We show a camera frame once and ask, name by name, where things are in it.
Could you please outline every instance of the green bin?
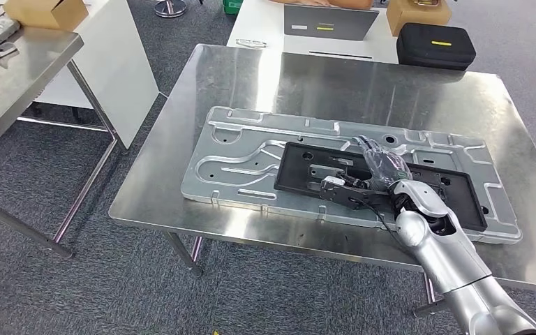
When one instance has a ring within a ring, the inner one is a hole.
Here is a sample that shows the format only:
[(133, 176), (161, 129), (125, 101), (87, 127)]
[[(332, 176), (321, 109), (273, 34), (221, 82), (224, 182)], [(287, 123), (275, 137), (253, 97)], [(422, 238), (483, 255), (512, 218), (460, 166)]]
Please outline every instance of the green bin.
[(225, 14), (237, 14), (244, 0), (223, 0)]

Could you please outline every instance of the black carrying case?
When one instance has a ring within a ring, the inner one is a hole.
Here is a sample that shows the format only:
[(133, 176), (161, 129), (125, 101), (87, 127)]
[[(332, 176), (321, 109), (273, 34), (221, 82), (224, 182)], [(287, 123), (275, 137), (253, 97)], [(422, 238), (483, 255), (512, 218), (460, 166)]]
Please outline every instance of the black carrying case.
[(398, 62), (405, 65), (465, 70), (475, 48), (462, 28), (406, 23), (397, 40)]

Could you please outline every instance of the silver robotic arm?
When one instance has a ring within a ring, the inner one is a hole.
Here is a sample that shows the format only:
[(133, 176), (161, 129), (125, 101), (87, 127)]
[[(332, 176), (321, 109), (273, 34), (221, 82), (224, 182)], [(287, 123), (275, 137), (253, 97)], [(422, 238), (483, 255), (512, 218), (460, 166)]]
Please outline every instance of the silver robotic arm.
[(507, 295), (477, 254), (455, 213), (427, 184), (412, 180), (400, 156), (355, 138), (373, 174), (398, 210), (399, 241), (416, 257), (468, 335), (536, 334), (536, 322)]

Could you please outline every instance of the laptop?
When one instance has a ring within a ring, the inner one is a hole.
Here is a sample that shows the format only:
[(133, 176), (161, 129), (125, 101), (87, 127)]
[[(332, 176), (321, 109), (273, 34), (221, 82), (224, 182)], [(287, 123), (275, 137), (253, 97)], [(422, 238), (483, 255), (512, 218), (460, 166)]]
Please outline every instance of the laptop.
[(364, 40), (379, 12), (285, 4), (285, 35)]

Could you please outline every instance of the steel table surface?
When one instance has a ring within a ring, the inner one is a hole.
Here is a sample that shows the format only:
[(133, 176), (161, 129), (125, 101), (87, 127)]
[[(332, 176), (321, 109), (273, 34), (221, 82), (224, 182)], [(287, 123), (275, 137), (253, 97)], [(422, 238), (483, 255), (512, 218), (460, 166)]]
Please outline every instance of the steel table surface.
[(76, 33), (37, 28), (8, 41), (17, 51), (0, 59), (0, 137), (83, 46)]
[(215, 105), (484, 138), (523, 240), (477, 250), (502, 284), (536, 289), (536, 148), (497, 75), (198, 45), (109, 210), (121, 225), (421, 271), (383, 230), (183, 199)]

